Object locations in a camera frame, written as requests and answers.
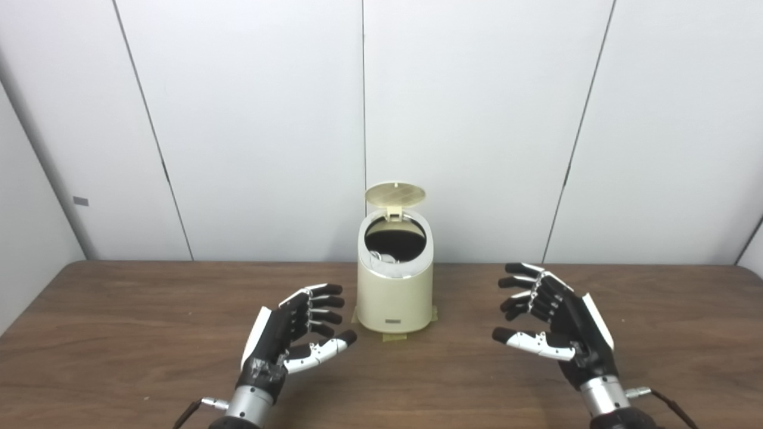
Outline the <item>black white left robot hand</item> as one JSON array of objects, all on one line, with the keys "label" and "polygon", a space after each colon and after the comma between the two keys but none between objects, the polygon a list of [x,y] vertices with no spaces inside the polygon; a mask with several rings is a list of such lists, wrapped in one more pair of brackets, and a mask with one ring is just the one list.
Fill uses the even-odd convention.
[{"label": "black white left robot hand", "polygon": [[278,401],[288,375],[319,366],[357,340],[352,329],[336,334],[345,301],[341,285],[300,288],[275,309],[261,307],[241,358],[236,387],[246,386]]}]

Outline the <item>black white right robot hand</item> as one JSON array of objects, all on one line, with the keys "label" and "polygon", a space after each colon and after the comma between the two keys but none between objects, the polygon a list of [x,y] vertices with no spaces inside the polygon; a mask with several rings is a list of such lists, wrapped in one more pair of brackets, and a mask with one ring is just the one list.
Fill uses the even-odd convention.
[{"label": "black white right robot hand", "polygon": [[618,377],[614,341],[591,295],[575,293],[547,269],[528,263],[508,263],[500,288],[521,288],[501,303],[508,321],[520,315],[548,324],[548,331],[494,328],[496,342],[541,358],[554,359],[577,391],[595,378]]}]

